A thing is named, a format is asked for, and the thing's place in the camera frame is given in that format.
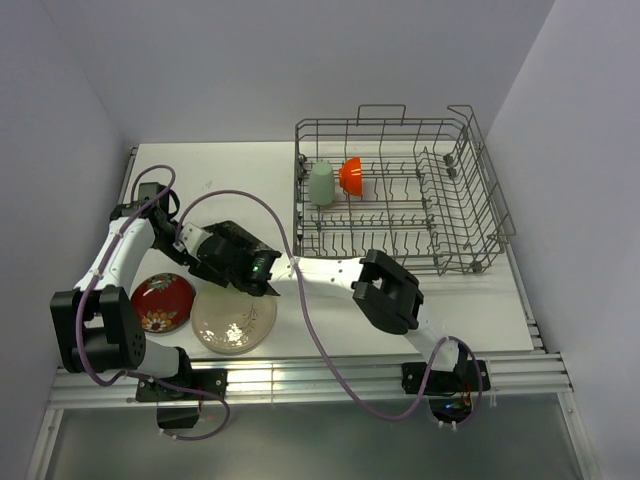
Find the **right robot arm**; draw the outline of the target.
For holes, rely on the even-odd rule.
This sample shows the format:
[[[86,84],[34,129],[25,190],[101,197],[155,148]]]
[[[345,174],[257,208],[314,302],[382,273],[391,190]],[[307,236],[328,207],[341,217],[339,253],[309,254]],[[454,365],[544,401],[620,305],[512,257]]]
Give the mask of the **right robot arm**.
[[[205,228],[189,223],[180,229],[177,244],[196,277],[253,297],[297,293],[302,281],[307,294],[352,301],[374,328],[403,337],[433,361],[433,378],[441,388],[455,389],[467,377],[468,354],[428,312],[417,277],[380,250],[370,249],[361,258],[283,259],[232,221]]]

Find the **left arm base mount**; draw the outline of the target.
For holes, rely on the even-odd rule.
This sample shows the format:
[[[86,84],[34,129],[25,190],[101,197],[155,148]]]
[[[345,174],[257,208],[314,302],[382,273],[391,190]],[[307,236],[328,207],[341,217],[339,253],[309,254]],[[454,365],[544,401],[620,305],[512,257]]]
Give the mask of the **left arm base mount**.
[[[135,401],[155,404],[157,425],[163,431],[182,435],[202,420],[205,401],[218,402],[224,409],[220,425],[222,431],[230,420],[230,407],[225,400],[228,385],[226,369],[195,370],[187,379],[137,380]]]

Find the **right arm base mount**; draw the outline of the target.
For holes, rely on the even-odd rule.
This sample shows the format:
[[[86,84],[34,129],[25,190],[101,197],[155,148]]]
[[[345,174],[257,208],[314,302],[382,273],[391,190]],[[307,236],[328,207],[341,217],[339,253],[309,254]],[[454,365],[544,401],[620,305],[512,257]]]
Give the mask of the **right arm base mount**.
[[[474,395],[490,389],[486,363],[465,360],[450,372],[431,371],[423,395],[438,422],[458,426],[474,410]]]

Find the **cream green round plate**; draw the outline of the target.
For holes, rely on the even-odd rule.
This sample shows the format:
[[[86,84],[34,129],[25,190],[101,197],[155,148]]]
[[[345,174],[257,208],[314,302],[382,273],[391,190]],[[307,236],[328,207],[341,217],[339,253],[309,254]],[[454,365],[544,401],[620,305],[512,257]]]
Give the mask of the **cream green round plate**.
[[[191,309],[195,337],[208,350],[226,356],[255,349],[271,333],[276,318],[274,297],[220,287],[199,291]]]

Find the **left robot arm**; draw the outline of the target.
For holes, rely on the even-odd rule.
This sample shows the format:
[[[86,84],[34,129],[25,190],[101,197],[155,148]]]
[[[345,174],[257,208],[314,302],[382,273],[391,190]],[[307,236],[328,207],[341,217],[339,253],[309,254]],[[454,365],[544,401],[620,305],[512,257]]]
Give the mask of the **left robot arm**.
[[[169,208],[178,202],[169,186],[141,184],[133,201],[112,211],[109,233],[90,270],[72,289],[53,295],[50,311],[68,372],[86,373],[100,386],[124,376],[156,381],[172,399],[193,391],[186,351],[148,340],[129,298],[148,250],[159,250],[178,265],[192,264],[174,245],[177,222]]]

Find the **black square floral plate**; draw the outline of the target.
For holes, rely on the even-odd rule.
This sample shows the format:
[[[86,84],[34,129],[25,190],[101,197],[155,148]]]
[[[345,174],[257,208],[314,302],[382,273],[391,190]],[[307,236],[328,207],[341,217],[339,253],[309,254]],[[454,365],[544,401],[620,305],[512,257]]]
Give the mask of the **black square floral plate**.
[[[221,287],[231,284],[254,297],[278,296],[271,286],[271,268],[282,253],[269,247],[231,220],[208,226],[210,234],[198,247],[197,258],[207,279]]]

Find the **orange bowl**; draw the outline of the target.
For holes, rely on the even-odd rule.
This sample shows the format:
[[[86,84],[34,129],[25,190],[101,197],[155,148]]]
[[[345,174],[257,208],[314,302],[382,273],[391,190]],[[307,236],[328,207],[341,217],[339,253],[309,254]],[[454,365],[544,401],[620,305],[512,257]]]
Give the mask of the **orange bowl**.
[[[359,157],[349,158],[339,170],[339,185],[349,195],[363,195],[362,164]]]

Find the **green cup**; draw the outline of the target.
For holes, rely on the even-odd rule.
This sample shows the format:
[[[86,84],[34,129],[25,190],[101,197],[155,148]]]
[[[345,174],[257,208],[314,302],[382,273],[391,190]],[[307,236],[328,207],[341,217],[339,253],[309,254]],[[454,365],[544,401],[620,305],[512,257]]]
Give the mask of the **green cup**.
[[[313,165],[309,175],[308,195],[310,202],[317,206],[326,206],[334,201],[334,171],[329,163],[318,161]]]

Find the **red floral small plate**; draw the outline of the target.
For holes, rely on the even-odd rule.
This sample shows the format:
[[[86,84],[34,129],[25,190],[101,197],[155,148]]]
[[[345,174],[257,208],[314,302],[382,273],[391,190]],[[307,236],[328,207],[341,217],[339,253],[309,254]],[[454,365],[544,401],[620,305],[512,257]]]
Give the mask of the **red floral small plate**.
[[[138,285],[131,302],[142,329],[148,334],[161,335],[189,321],[195,295],[195,289],[184,277],[159,273]]]

